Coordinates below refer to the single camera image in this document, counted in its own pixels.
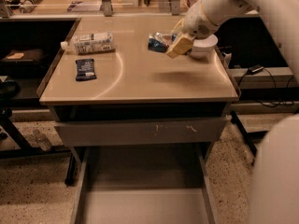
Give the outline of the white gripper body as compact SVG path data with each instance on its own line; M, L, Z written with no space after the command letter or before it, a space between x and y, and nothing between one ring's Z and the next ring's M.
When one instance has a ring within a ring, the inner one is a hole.
M198 0L184 17L183 29L197 39L205 39L224 22L250 10L251 6L243 0Z

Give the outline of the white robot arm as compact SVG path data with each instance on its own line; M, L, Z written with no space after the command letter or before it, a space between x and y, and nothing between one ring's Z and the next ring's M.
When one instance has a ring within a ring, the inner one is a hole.
M299 0L198 0L173 28L177 35L166 54L187 52L233 17L258 12L292 77L299 80ZM299 224L299 115L269 130L253 166L248 224Z

